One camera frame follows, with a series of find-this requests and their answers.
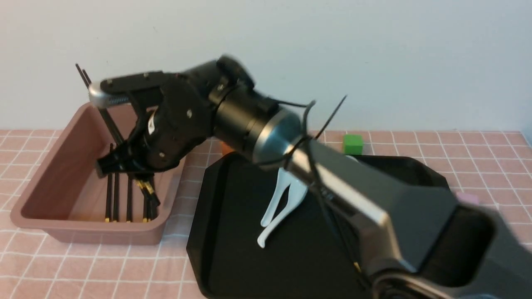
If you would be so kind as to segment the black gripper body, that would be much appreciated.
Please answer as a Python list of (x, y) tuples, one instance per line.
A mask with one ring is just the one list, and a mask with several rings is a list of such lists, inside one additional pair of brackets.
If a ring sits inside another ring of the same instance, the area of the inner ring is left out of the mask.
[(165, 172), (212, 135), (213, 78), (154, 71), (102, 81), (105, 92), (128, 97), (137, 121), (122, 144), (97, 160), (100, 175)]

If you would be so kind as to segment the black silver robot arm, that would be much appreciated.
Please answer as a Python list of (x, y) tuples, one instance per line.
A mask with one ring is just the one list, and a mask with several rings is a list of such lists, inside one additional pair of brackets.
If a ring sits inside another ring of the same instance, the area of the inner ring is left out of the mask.
[(104, 110), (131, 104), (126, 140), (98, 159), (99, 176), (176, 168), (215, 136), (264, 168), (284, 168), (357, 231), (375, 299), (530, 299), (531, 253), (498, 212), (446, 189), (409, 186), (311, 137), (280, 100), (255, 91), (247, 70), (221, 56), (179, 73), (152, 71), (88, 86)]

